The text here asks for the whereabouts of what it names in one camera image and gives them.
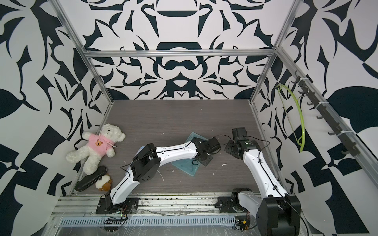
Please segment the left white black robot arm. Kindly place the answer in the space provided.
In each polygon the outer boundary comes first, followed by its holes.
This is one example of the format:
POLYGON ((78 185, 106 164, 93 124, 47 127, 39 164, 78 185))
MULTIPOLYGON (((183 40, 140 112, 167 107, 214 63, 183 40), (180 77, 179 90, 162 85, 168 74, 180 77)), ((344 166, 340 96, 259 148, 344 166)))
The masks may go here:
POLYGON ((159 167, 183 159, 194 159, 206 166, 211 161, 212 155, 220 149, 221 145, 215 137, 210 140, 193 138, 189 142, 170 147, 147 144, 134 157, 126 169, 125 177, 106 193, 104 204, 106 209, 122 204, 139 184, 151 180, 159 167))

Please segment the teal transparent ruler set case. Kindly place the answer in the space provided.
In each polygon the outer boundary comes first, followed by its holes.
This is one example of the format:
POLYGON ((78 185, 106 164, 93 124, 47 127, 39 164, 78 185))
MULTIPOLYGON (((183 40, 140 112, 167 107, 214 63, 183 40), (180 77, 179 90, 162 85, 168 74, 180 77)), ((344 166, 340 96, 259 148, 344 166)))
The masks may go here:
POLYGON ((198 168, 200 167, 200 163, 199 161, 192 163, 196 155, 192 151, 188 150, 188 147, 186 147, 186 152, 188 152, 188 154, 185 155, 185 159, 182 158, 173 161, 171 164, 189 176, 194 177, 198 168))

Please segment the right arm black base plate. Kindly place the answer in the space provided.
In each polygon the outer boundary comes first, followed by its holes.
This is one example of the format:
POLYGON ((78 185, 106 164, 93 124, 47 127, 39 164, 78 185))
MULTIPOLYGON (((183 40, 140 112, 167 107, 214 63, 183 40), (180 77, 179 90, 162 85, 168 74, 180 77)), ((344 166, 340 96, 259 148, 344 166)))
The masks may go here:
POLYGON ((243 191, 250 191, 249 188, 235 188, 230 197, 218 197, 214 204, 215 209, 220 213, 246 213, 247 210, 239 204, 238 194, 243 191))

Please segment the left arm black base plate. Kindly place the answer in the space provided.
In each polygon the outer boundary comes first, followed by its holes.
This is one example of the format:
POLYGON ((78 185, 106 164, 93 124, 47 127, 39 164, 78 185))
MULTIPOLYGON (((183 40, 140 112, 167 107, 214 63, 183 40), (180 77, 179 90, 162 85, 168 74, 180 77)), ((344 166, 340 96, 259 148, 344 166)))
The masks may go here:
POLYGON ((139 198, 127 198, 121 204, 112 204, 110 199, 101 198, 95 211, 98 215, 104 214, 129 214, 133 210, 138 209, 139 198))

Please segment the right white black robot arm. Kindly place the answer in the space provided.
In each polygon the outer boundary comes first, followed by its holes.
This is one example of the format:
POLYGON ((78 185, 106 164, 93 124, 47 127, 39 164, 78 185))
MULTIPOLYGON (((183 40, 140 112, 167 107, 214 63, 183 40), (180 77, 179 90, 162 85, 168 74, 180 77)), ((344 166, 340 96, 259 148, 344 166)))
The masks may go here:
POLYGON ((281 186, 262 150, 256 141, 250 140, 245 128, 232 129, 225 151, 246 164, 260 192, 260 197, 247 190, 237 192, 238 205, 253 215, 262 236, 298 236, 301 203, 281 186))

